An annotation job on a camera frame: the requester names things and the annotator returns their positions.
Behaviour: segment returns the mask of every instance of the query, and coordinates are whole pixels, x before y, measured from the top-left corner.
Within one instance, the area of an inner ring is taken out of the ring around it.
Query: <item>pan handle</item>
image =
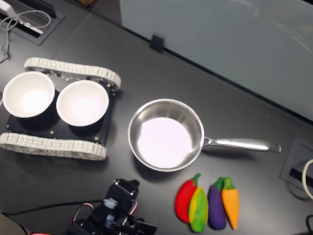
[[[281,147],[277,143],[254,139],[211,139],[204,137],[203,146],[205,147],[208,145],[227,146],[264,152],[281,152]]]

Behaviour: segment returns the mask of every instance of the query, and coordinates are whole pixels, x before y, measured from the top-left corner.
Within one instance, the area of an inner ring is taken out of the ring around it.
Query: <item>stainless steel pan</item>
[[[153,100],[133,116],[128,128],[133,154],[147,167],[176,171],[190,165],[205,146],[219,145],[280,152],[279,144],[253,139],[212,139],[204,136],[197,114],[173,99]]]

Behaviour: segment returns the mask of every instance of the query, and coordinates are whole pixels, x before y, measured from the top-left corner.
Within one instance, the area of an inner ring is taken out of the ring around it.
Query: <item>red pepper toy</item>
[[[189,223],[188,219],[188,206],[191,200],[192,195],[197,189],[198,186],[198,178],[201,175],[198,173],[194,178],[191,180],[187,180],[180,186],[176,199],[175,199],[175,212],[177,217],[185,223]]]

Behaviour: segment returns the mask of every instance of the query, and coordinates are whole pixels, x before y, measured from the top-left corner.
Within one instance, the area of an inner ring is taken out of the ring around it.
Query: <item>toy carrot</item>
[[[188,206],[192,195],[197,189],[198,179],[201,175],[198,173],[194,178],[187,180],[180,186],[175,199],[175,211],[177,217],[185,223],[189,223]]]
[[[238,191],[233,186],[230,177],[226,177],[223,180],[222,200],[223,205],[233,230],[237,229],[238,217],[239,217],[239,196]]]

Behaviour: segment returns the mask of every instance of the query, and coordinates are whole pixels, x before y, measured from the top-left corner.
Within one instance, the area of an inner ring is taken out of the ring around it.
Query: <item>white cable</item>
[[[6,45],[1,45],[1,51],[3,52],[3,57],[2,59],[0,60],[0,64],[2,62],[4,62],[6,59],[9,58],[9,50],[10,50],[10,36],[9,36],[9,33],[10,33],[10,30],[13,29],[18,23],[22,23],[22,24],[26,24],[26,22],[24,22],[20,16],[22,15],[26,15],[26,14],[31,14],[31,13],[42,13],[44,14],[47,19],[48,19],[48,23],[46,23],[45,25],[33,25],[35,28],[45,28],[47,26],[49,26],[51,24],[51,17],[49,16],[48,13],[44,12],[44,11],[41,11],[41,10],[31,10],[31,11],[24,11],[24,12],[21,12],[19,14],[16,14],[15,16],[8,16],[6,18],[4,18],[1,22],[0,22],[0,31],[1,32],[5,32],[6,33]],[[1,28],[2,27],[2,24],[4,22],[6,22],[7,20],[9,20],[8,24],[6,27]]]
[[[138,202],[135,201],[135,204],[134,204],[133,208],[131,209],[131,212],[129,213],[130,215],[132,215],[134,213],[134,211],[137,209],[137,206],[138,206]],[[124,219],[124,221],[122,222],[122,225],[125,225],[127,220],[128,220],[128,218],[126,217]]]
[[[307,193],[307,195],[313,200],[313,195],[310,193],[309,189],[308,189],[308,185],[307,185],[307,172],[308,172],[308,168],[309,166],[313,163],[313,159],[309,160],[304,168],[303,168],[303,172],[302,172],[302,185],[303,185],[303,189],[304,191]]]
[[[88,207],[90,207],[92,210],[94,210],[92,204],[90,204],[90,203],[83,203],[83,204],[77,209],[77,211],[76,211],[76,213],[75,213],[75,215],[74,215],[74,217],[73,217],[73,219],[72,219],[72,223],[75,222],[75,220],[76,220],[76,218],[77,218],[77,216],[78,216],[78,213],[79,213],[80,209],[81,209],[83,206],[88,206]]]

